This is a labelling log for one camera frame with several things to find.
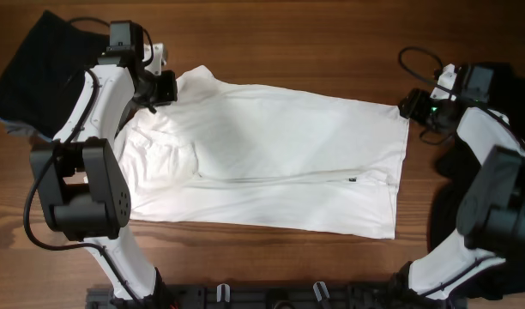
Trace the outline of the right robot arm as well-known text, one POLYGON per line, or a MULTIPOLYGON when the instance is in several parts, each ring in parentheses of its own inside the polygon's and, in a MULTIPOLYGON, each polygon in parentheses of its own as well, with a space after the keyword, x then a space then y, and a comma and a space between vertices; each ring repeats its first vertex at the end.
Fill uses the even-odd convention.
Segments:
POLYGON ((449 64, 412 90, 404 118, 443 134, 429 253, 399 283, 425 300, 499 300, 525 292, 525 78, 508 64, 449 64))

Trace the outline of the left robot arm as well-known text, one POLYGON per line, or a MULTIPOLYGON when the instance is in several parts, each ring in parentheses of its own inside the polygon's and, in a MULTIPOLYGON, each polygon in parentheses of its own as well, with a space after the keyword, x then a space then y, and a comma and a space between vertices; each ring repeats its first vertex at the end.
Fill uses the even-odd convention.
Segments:
POLYGON ((166 51, 133 21, 112 21, 109 45, 83 70, 73 112, 53 140, 30 152, 26 236, 47 251, 85 249, 111 281, 89 308, 175 308, 178 303, 130 230, 130 191, 112 146, 128 116, 155 112, 178 98, 166 51))

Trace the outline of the white t-shirt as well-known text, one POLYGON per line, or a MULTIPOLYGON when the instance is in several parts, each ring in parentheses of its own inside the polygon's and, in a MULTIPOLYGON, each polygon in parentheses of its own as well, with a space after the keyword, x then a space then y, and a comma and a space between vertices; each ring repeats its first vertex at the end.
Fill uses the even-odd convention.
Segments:
POLYGON ((138 112, 114 152, 132 218, 395 235, 409 124, 395 106, 222 82, 200 66, 178 101, 138 112))

